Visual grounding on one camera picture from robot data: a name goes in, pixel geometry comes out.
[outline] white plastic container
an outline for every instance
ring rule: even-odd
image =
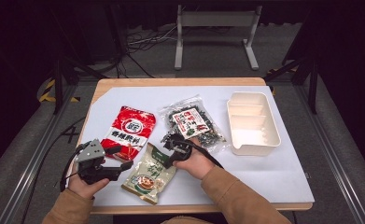
[[[267,156],[281,144],[273,113],[265,94],[237,91],[228,101],[232,152]]]

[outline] red snack bag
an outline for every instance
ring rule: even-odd
[[[109,158],[131,161],[149,139],[156,124],[153,114],[122,106],[112,127],[110,127],[101,145],[103,148],[122,146],[121,151]]]

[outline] seaweed snack bag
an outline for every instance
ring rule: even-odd
[[[159,111],[171,132],[180,133],[185,139],[197,137],[209,152],[229,146],[219,127],[204,108],[199,95],[166,106]]]
[[[131,161],[147,142],[156,118],[153,114],[122,106],[105,138],[101,141],[103,148],[122,146],[121,151],[107,157]]]
[[[155,146],[147,143],[145,154],[121,187],[139,196],[145,202],[157,204],[158,194],[171,181],[176,170],[174,166],[164,168],[163,164],[168,158]]]

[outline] gray carpet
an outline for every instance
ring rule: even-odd
[[[264,77],[269,69],[280,67],[293,37],[300,25],[260,26],[254,40],[253,49],[260,70],[252,71],[242,47],[241,39],[245,30],[232,28],[225,34],[204,29],[186,32],[184,38],[184,61],[182,70],[174,70],[175,41],[168,40],[149,50],[132,53],[148,73],[156,77]],[[120,70],[127,77],[145,77],[145,73],[128,57],[123,58]],[[106,73],[116,77],[116,70]],[[310,176],[308,179],[316,202],[312,209],[296,212],[298,223],[365,223],[353,212],[354,206],[346,199],[329,159],[324,144],[314,128],[312,115],[307,112],[306,102],[300,96],[300,87],[294,87],[285,74],[273,80],[270,85],[275,88],[274,99],[286,124],[289,136],[302,163],[303,170]],[[302,87],[307,91],[307,83]],[[75,121],[86,116],[92,94],[95,90],[93,77],[82,77],[73,92],[80,97],[78,103],[68,103],[54,128],[50,142]],[[349,177],[351,186],[365,211],[365,162],[358,148],[344,126],[337,108],[330,99],[321,80],[318,84],[316,100],[317,116],[324,127],[343,171]],[[7,206],[9,198],[19,183],[22,172],[30,162],[32,155],[47,131],[54,110],[54,103],[43,102],[30,121],[21,129],[9,149],[0,160],[0,216]],[[79,133],[82,121],[77,123]],[[69,136],[59,138],[49,151],[40,170],[35,191],[31,200],[25,223],[40,223],[43,216],[54,204],[58,193],[58,180],[63,167],[77,144],[77,136],[69,141]],[[21,223],[29,190],[24,195],[12,223]],[[283,212],[292,223],[291,212]],[[159,223],[164,217],[158,216],[118,216],[118,223]],[[91,216],[90,223],[112,223],[112,216]]]

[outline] tan sleeve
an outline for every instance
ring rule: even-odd
[[[80,197],[70,189],[64,190],[43,219],[43,224],[80,224],[89,220],[94,200]]]
[[[202,188],[231,224],[290,223],[255,190],[217,166],[203,178]]]

